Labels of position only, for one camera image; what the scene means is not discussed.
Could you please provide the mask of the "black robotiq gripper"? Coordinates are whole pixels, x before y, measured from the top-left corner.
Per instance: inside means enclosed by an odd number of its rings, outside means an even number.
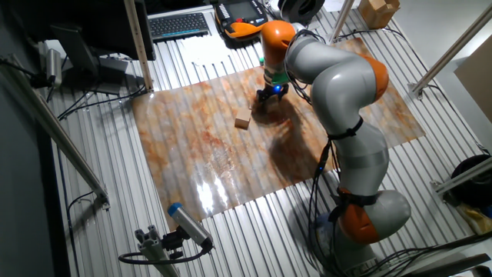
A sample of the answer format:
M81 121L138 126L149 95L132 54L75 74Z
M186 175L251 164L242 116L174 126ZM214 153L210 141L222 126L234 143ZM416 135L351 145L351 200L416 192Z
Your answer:
M278 97L278 101L281 102L288 93L289 85L266 85L263 89L259 89L256 92L256 99L258 103L262 104L273 96Z

